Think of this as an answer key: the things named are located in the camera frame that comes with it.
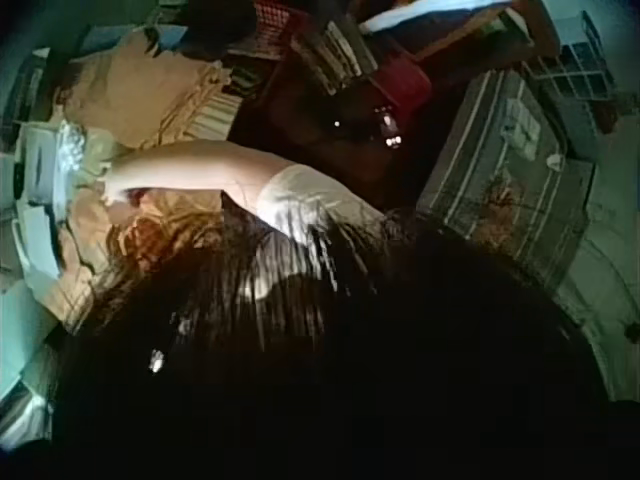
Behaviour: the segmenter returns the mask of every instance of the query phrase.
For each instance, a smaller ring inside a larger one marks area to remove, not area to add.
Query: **paper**
[[[51,223],[44,207],[25,207],[20,215],[20,224],[31,267],[58,278],[60,268],[53,253]]]

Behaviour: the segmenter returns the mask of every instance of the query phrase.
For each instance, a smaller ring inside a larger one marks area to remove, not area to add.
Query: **hand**
[[[113,170],[109,170],[99,181],[104,184],[104,192],[101,199],[107,207],[112,206],[116,202],[131,203],[130,191],[121,186],[117,177],[113,174]]]

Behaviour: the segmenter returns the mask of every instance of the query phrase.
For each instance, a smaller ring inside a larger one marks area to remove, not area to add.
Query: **tan blanket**
[[[97,188],[80,189],[58,240],[63,273],[42,303],[73,331],[93,290],[121,262],[145,271],[161,254],[180,248],[180,235],[221,220],[220,192],[149,190],[140,207],[114,224]]]
[[[197,110],[230,82],[230,70],[157,48],[137,30],[112,51],[80,60],[77,79],[60,94],[66,118],[134,149],[183,140]]]

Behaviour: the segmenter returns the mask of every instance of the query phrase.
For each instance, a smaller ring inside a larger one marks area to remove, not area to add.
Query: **shoulder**
[[[306,165],[276,174],[260,192],[256,210],[261,220],[298,241],[309,225],[322,225],[327,216],[356,224],[383,216],[342,183]]]

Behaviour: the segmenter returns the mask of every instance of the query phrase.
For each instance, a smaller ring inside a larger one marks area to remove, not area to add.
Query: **red object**
[[[413,112],[433,93],[431,80],[422,69],[404,56],[386,61],[371,82],[393,105],[396,121],[404,128]]]
[[[308,15],[276,0],[256,0],[254,5],[258,16],[254,37],[258,43],[277,49],[284,59],[290,51],[291,38],[306,23]]]

